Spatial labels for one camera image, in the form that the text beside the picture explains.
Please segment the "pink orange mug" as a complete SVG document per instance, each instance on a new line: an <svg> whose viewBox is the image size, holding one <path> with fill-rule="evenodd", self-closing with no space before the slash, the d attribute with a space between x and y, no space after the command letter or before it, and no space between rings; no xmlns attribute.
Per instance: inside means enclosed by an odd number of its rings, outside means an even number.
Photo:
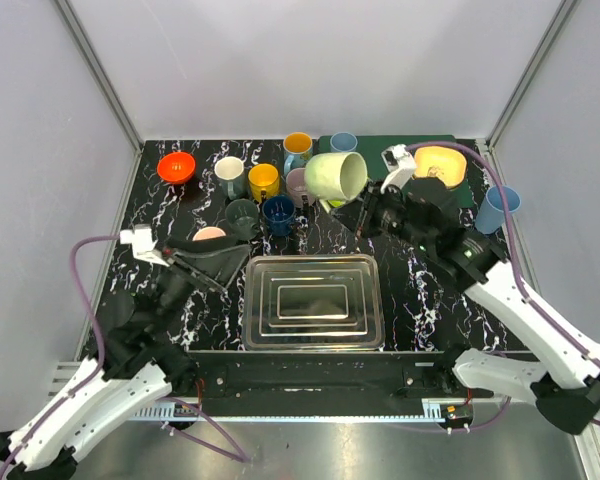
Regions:
<svg viewBox="0 0 600 480"><path fill-rule="evenodd" d="M216 226L207 226L198 230L192 237L193 241L203 241L215 238L225 237L226 232Z"/></svg>

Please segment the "light green mug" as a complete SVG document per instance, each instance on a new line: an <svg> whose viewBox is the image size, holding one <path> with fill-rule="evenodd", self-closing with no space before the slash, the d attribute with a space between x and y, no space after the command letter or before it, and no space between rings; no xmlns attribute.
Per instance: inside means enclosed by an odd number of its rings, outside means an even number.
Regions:
<svg viewBox="0 0 600 480"><path fill-rule="evenodd" d="M355 200L368 180L364 158L357 152L324 153L313 156L305 167L305 185L326 212L330 201Z"/></svg>

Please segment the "dark grey mug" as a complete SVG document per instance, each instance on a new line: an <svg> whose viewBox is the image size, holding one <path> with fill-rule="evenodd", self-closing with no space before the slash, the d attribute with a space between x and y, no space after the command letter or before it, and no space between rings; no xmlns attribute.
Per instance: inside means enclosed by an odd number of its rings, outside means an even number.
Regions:
<svg viewBox="0 0 600 480"><path fill-rule="evenodd" d="M226 207L225 217L229 227L240 240L250 241L260 232L260 211L252 200L231 201Z"/></svg>

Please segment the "mauve pink mug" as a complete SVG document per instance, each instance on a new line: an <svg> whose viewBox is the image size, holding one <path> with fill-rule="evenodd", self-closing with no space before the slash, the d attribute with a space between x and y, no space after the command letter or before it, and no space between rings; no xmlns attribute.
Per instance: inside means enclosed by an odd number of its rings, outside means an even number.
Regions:
<svg viewBox="0 0 600 480"><path fill-rule="evenodd" d="M306 186L304 168L295 168L288 173L286 189L296 208L304 209L315 203L315 197Z"/></svg>

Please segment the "navy blue mug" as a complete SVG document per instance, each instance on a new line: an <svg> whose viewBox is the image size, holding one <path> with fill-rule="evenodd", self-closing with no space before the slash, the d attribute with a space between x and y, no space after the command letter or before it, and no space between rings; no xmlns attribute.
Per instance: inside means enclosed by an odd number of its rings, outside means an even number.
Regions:
<svg viewBox="0 0 600 480"><path fill-rule="evenodd" d="M276 237L291 234L295 221L295 205L286 195L276 195L262 205L262 213L268 232Z"/></svg>

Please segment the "yellow ribbed mug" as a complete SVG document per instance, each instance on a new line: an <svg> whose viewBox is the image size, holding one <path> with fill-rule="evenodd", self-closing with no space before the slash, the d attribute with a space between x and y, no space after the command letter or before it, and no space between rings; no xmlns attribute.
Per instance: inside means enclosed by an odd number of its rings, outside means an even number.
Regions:
<svg viewBox="0 0 600 480"><path fill-rule="evenodd" d="M280 176L278 169L272 164L258 164L248 173L251 194L258 203L279 194Z"/></svg>

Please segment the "blue grey mug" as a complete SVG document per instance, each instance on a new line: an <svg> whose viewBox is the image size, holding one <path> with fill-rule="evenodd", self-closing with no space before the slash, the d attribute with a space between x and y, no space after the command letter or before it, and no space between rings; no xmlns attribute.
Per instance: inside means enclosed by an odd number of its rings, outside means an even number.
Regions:
<svg viewBox="0 0 600 480"><path fill-rule="evenodd" d="M227 156L218 160L214 173L228 199L236 200L247 195L245 169L240 158Z"/></svg>

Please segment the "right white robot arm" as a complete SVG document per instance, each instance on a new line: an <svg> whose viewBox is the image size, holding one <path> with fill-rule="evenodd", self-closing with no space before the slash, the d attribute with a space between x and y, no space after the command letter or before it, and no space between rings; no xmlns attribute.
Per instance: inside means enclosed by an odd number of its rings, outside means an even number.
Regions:
<svg viewBox="0 0 600 480"><path fill-rule="evenodd" d="M456 346L435 366L446 396L482 389L534 405L559 430L579 435L600 411L600 343L565 320L521 278L512 253L447 212L436 178L417 179L404 196L393 185L362 180L329 195L332 212L356 236L404 240L438 265L451 287L495 315L535 355L494 359Z"/></svg>

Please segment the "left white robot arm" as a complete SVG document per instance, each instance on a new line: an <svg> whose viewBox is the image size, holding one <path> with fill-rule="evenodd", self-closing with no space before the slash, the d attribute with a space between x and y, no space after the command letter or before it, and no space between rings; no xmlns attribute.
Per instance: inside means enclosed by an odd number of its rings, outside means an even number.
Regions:
<svg viewBox="0 0 600 480"><path fill-rule="evenodd" d="M196 361L166 340L166 329L195 289L225 290L249 246L233 236L161 245L139 230L115 238L136 260L161 266L161 274L148 292L127 301L122 324L104 331L93 319L94 351L34 418L0 432L0 479L69 479L100 441L142 408L204 391Z"/></svg>

